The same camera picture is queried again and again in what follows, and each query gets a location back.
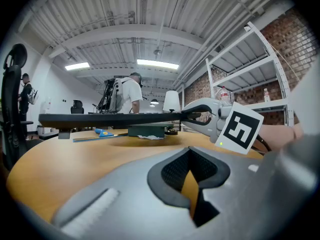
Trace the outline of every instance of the crumpled paper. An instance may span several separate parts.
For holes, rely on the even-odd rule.
[[[161,138],[161,137],[156,137],[156,136],[154,136],[154,135],[150,135],[150,136],[148,136],[148,137],[142,136],[142,135],[138,135],[138,137],[139,137],[140,139],[148,139],[148,140],[163,140],[163,139],[164,139],[164,137]]]

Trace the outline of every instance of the black office chair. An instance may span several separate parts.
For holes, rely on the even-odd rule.
[[[21,80],[21,68],[27,61],[27,50],[21,43],[15,44],[5,58],[2,80],[2,132],[4,134],[5,155],[3,164],[10,171],[24,153],[42,142],[40,139],[26,141],[18,111],[18,93]]]
[[[74,99],[73,106],[70,108],[71,114],[84,114],[85,109],[83,108],[83,104],[81,100]]]

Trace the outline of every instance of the white bottle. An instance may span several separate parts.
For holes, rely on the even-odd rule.
[[[224,86],[222,86],[222,88],[220,90],[220,97],[221,97],[221,101],[223,101],[223,103],[225,105],[230,105],[230,98],[228,95],[228,91],[226,90],[226,88]]]
[[[264,102],[270,101],[270,96],[269,96],[269,92],[268,92],[267,88],[264,88],[263,96],[264,96]]]

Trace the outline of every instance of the table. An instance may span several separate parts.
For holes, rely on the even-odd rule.
[[[127,129],[115,129],[114,134]],[[73,143],[73,138],[97,136],[94,131],[71,133],[70,139],[48,139],[25,153],[12,168],[6,186],[12,197],[50,221],[54,212],[72,195],[130,161],[188,146],[198,146],[236,156],[242,154],[216,147],[201,133],[178,132],[162,140],[122,136]],[[248,158],[262,156],[250,150]]]

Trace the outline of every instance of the man in white shirt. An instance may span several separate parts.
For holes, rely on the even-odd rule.
[[[141,81],[141,75],[136,72],[132,73],[129,77],[121,79],[123,89],[123,105],[119,113],[139,113],[140,100],[142,100]]]

